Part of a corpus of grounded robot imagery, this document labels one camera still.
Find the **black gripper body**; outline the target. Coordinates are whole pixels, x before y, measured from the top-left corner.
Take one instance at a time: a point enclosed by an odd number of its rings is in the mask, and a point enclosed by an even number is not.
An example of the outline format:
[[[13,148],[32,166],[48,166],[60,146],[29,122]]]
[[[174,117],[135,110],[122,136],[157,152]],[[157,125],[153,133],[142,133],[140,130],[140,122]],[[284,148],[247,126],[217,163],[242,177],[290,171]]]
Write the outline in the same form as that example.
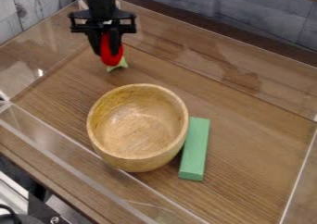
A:
[[[88,8],[71,12],[71,31],[88,33],[116,30],[120,34],[136,32],[136,15],[116,6],[116,0],[87,0]]]

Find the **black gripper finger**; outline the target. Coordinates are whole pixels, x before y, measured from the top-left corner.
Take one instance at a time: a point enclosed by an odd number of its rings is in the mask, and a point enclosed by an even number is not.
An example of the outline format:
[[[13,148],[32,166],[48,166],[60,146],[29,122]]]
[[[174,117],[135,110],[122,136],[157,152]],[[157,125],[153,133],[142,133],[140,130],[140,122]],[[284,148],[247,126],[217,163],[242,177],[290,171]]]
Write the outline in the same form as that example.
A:
[[[119,53],[119,48],[122,45],[122,36],[118,27],[111,27],[108,30],[108,48],[114,56]]]
[[[102,42],[102,33],[99,31],[87,32],[88,41],[92,47],[94,53],[100,55],[100,42]]]

